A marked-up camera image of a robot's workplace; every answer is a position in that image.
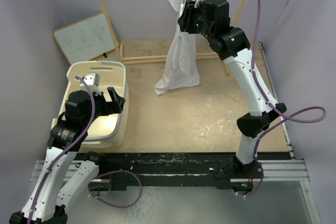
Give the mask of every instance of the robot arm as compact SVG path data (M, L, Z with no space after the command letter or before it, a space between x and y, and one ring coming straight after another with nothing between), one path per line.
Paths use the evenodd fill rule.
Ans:
M94 119L122 112L125 99L119 97L114 88L110 87L108 92L112 101L107 102L98 88L98 74L89 73L84 77L84 81L93 93ZM69 165L87 137L87 132L82 132L92 115L90 96L83 83L80 84L80 88L81 90L69 95L65 103L65 112L59 116L57 124L51 129L45 163L37 184L22 211L12 214L10 224L24 224L30 221L44 224L66 223L70 207L82 190L98 175L104 155L89 152L77 172L61 189ZM64 153L50 169L50 163L81 135L78 143ZM35 209L31 210L33 202L36 202Z
M278 117L268 102L276 104L276 108L282 113L286 111L286 106L277 103L268 91L258 68L255 68L253 71L270 101L266 101L257 88L251 70L250 43L243 30L230 26L229 3L226 0L187 1L178 24L181 31L201 34L207 39L209 46L230 68L242 89L249 113L237 120L241 140L236 159L242 167L252 164L259 135Z

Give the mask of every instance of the white plastic basket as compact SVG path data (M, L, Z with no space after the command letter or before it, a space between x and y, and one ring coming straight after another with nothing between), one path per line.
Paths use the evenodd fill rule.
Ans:
M82 146L88 148L118 147L124 139L129 107L129 90L124 64L115 61L84 61L71 65L67 73L68 86L63 97L60 113L64 111L65 102L70 93L80 90L80 83L75 80L75 76L85 76L92 72L100 76L99 89L103 92L106 101L111 101L107 88L114 87L117 94L124 97L126 102L121 114L98 117L89 128L88 136L83 141Z

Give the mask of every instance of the white towel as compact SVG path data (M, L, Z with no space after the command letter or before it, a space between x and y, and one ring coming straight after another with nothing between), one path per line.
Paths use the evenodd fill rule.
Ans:
M169 0L179 18L183 12L185 1ZM157 95L169 89L193 87L199 84L196 67L196 39L194 34L183 33L176 22L175 37L170 46L163 76L155 85Z

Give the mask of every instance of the purple cable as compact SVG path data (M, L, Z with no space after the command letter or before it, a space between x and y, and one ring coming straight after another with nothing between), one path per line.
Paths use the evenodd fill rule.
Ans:
M141 195L142 195L142 185L141 185L141 182L140 182L139 178L138 178L134 173L132 173L132 172L130 172L130 171L128 171L128 170L114 170L114 171L112 171L112 172L108 172L108 173L104 173L104 174L102 174L102 175L99 175L99 176L97 176L95 179L97 179L97 178L101 178L101 177L104 177L104 176L107 176L107 175L110 175L110 174L114 174L114 173L128 173L128 174L132 175L132 176L137 180L137 182L139 183L140 192L139 192L138 197L135 199L135 201L134 201L133 203L131 203L131 204L129 204L129 205L125 205L125 206L119 206L119 205L115 205L115 204L109 203L109 202L107 202L107 201L105 201L105 200L99 198L98 196L94 196L94 195L91 193L90 186L88 185L89 194L90 194L93 198L95 198L95 199L99 200L100 202L103 202L103 203L105 203L106 205L111 206L111 207L116 207L116 208L129 208L129 207L134 206L134 205L139 201L139 199L141 198Z
M291 116L287 116L283 113L281 113L273 104L271 104L269 102L269 99L266 95L266 93L264 92L264 90L262 89L259 81L258 81L258 78L257 78L257 75L256 75L256 72L254 71L255 70L255 61L256 61L256 49L257 49L257 38L258 38L258 31L259 31L259 23L260 23L260 12L261 12L261 4L260 4L261 0L258 0L258 13L257 13L257 22L256 22L256 29L255 29L255 32L254 32L254 37L253 37L253 49L252 49L252 60L251 60L251 71L252 71L252 76L253 76L253 79L256 83L256 86L258 87L261 95L264 97L264 99L268 102L268 105L279 115L279 116L282 116L283 118L289 120L289 121L293 121L293 122L297 122L297 123L317 123L317 122L320 122L321 120L323 120L326 116L327 116L327 111L325 108L321 107L321 106L312 106L312 107L308 107L308 108L305 108L303 110L301 110L301 113L302 112L306 112L306 111L309 111L309 110L321 110L323 112L323 114L319 117L319 118L316 118L316 119L312 119L312 120L303 120L303 119L295 119Z
M32 220L32 217L33 217L33 213L34 213L33 210L35 209L37 198L38 198L39 194L41 193L42 187L43 187L44 183L46 182L46 179L47 179L49 173L51 172L51 169L53 168L53 166L55 165L55 163L64 154L66 154L73 146L75 146L78 143L78 141L81 140L81 138L87 133L87 131L89 130L89 127L91 126L91 124L93 123L93 121L95 119L94 114L95 114L96 106L95 106L95 100L93 98L93 94L92 94L89 86L85 83L85 81L81 77L76 76L75 78L76 78L76 80L79 80L81 83L83 83L83 85L85 86L85 88L87 89L87 91L89 93L89 96L90 96L90 99L91 99L91 106L92 106L91 118L90 118L90 121L89 121L88 125L86 126L86 128L76 138L76 140L72 144L70 144L67 148L65 148L64 151L62 151L57 157L55 157L55 159L53 161L50 162L50 165L47 168L47 172L42 177L41 182L40 182L40 184L38 185L38 187L36 189L36 193L35 193L35 196L33 198L32 206L30 207L31 212L28 215L27 224L31 223L31 220Z

